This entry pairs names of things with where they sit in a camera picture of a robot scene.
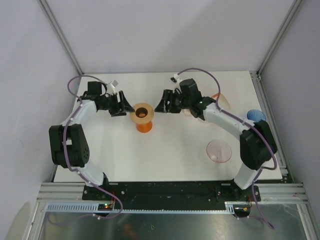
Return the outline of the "orange glass beaker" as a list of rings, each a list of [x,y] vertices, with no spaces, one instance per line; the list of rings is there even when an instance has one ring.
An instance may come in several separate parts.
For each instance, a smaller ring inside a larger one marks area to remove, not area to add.
[[[136,124],[136,129],[140,133],[148,133],[152,130],[152,128],[153,128],[153,123],[151,121],[149,121],[148,123],[144,123],[144,124]]]

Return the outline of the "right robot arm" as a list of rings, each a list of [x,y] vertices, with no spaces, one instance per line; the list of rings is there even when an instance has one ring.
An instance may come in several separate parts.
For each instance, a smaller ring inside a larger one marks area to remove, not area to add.
[[[202,96],[196,82],[190,78],[178,82],[174,90],[165,89],[155,112],[178,114],[181,110],[189,110],[195,118],[216,124],[239,141],[241,167],[234,177],[230,188],[231,196],[242,201],[249,194],[249,189],[266,162],[273,160],[278,151],[269,124],[239,118],[218,106],[218,101],[209,96]]]

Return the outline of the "pink glass dripper cone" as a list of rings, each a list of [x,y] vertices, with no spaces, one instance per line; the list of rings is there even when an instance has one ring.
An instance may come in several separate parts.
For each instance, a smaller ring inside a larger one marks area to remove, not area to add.
[[[206,153],[213,162],[226,163],[232,157],[232,148],[227,142],[215,139],[208,143]]]

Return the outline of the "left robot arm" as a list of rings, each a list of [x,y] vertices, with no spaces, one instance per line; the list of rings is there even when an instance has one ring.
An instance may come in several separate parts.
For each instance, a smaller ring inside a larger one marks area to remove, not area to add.
[[[100,200],[110,196],[111,188],[106,174],[90,159],[84,126],[99,111],[107,111],[111,117],[135,111],[123,91],[116,91],[117,85],[115,80],[110,83],[89,81],[83,95],[76,97],[76,109],[48,131],[53,163],[79,175],[87,186],[94,187],[93,194]]]

